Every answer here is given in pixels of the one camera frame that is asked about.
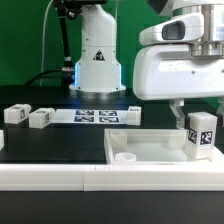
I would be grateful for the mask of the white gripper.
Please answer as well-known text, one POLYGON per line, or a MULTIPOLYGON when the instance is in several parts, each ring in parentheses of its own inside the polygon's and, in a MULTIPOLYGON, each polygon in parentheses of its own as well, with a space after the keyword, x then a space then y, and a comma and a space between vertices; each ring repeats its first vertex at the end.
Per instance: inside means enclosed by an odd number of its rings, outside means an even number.
MULTIPOLYGON (((141 100, 169 101, 176 128, 185 128, 186 98, 224 96, 224 58, 192 57, 187 44, 146 47, 136 56, 133 91, 141 100)), ((218 98, 218 122, 224 127, 224 97, 218 98)))

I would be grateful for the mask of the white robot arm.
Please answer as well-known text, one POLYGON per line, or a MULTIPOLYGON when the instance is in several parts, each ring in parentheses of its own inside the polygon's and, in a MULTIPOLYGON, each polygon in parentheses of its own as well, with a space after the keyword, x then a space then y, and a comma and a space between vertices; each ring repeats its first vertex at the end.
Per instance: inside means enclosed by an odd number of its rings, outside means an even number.
MULTIPOLYGON (((146 0, 170 19, 144 29, 133 69, 133 92, 141 100, 168 100, 185 126, 187 98, 217 97, 224 126, 224 0, 146 0)), ((75 64, 73 94, 105 97, 125 89, 116 61, 116 22, 97 0, 80 0, 82 54, 75 64)))

